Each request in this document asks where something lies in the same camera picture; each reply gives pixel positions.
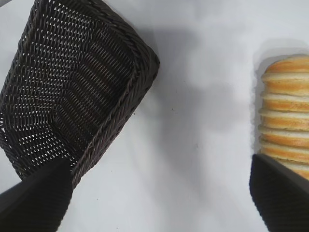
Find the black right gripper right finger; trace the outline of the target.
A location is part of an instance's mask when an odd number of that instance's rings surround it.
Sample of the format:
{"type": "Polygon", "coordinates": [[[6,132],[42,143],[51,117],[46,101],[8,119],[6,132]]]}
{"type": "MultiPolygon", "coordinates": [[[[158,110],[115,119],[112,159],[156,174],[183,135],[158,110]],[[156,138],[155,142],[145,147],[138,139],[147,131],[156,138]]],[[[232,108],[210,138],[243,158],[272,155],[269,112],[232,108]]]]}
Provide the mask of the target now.
{"type": "Polygon", "coordinates": [[[270,232],[309,230],[309,181],[264,154],[252,157],[249,190],[270,232]]]}

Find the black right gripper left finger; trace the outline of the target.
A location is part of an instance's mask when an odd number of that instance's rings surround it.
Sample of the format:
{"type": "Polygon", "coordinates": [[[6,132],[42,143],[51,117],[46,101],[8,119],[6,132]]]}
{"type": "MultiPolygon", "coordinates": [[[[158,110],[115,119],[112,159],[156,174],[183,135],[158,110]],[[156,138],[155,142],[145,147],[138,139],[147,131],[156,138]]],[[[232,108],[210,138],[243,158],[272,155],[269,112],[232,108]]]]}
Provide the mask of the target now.
{"type": "Polygon", "coordinates": [[[2,232],[55,232],[73,193],[70,162],[54,160],[0,195],[2,232]]]}

